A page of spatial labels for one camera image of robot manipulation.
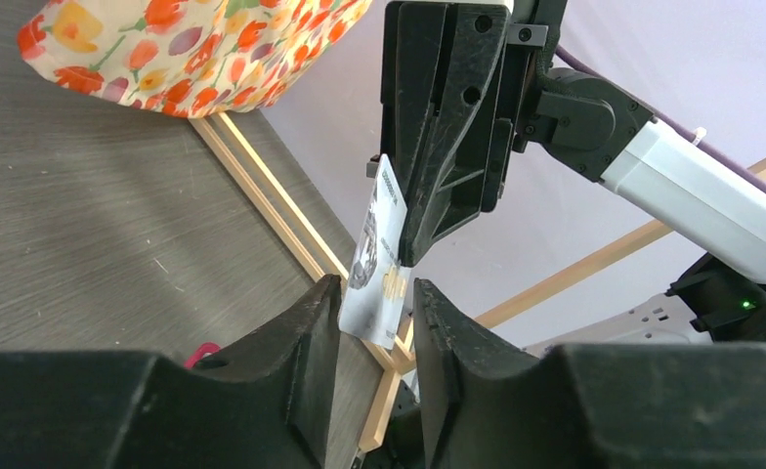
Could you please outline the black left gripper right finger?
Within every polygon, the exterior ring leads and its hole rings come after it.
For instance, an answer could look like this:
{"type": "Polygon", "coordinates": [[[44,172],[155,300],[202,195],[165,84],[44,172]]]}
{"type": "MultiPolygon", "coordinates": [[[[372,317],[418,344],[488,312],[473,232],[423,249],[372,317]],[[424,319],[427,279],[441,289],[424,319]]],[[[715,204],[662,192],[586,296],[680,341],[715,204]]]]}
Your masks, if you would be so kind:
{"type": "Polygon", "coordinates": [[[430,468],[766,468],[766,343],[568,343],[531,356],[413,290],[430,468]]]}

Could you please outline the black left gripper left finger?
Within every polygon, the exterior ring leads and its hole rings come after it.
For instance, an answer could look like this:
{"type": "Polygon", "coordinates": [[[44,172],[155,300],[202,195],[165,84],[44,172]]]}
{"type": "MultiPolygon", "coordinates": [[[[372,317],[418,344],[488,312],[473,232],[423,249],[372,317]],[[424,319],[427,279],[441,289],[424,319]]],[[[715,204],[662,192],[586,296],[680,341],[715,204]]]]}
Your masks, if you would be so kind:
{"type": "Polygon", "coordinates": [[[321,468],[341,279],[185,367],[144,351],[0,352],[0,468],[321,468]]]}

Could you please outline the red card holder wallet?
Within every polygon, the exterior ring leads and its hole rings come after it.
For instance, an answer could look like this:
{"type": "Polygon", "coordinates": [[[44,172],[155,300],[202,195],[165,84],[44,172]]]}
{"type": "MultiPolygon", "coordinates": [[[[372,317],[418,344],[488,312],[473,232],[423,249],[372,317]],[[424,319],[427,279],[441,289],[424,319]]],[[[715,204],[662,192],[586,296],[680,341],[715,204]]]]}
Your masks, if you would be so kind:
{"type": "Polygon", "coordinates": [[[221,350],[221,347],[212,342],[201,344],[184,362],[185,368],[194,368],[198,362],[210,357],[221,350]]]}

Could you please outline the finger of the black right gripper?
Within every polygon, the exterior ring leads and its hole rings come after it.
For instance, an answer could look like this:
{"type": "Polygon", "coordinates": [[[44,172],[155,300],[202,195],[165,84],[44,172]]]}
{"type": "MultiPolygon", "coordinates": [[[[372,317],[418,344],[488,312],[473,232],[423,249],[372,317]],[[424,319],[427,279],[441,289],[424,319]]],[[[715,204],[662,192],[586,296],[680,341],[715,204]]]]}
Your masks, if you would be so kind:
{"type": "Polygon", "coordinates": [[[380,150],[403,191],[400,261],[491,211],[530,54],[508,43],[537,1],[391,1],[385,8],[380,150]]]}

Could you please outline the white VIP card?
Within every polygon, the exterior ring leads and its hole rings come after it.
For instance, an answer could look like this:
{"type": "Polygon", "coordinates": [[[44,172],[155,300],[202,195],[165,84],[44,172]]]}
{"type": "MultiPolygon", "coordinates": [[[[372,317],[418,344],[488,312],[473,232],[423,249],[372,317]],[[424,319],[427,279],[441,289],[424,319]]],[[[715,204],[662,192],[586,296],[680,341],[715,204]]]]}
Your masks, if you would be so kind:
{"type": "Polygon", "coordinates": [[[400,325],[411,269],[399,260],[407,209],[393,166],[380,156],[340,308],[347,334],[391,350],[400,325]]]}

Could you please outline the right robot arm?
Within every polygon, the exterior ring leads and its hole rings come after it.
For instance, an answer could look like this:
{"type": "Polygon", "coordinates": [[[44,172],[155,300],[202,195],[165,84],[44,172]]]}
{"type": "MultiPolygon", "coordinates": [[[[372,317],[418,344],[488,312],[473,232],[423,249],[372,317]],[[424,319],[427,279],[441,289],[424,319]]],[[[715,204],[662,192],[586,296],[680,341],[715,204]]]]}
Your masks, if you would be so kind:
{"type": "Polygon", "coordinates": [[[562,1],[387,5],[381,153],[402,262],[491,211],[530,142],[705,254],[672,290],[714,345],[567,343],[534,357],[414,283],[427,468],[766,468],[766,192],[609,80],[556,68],[562,1]]]}

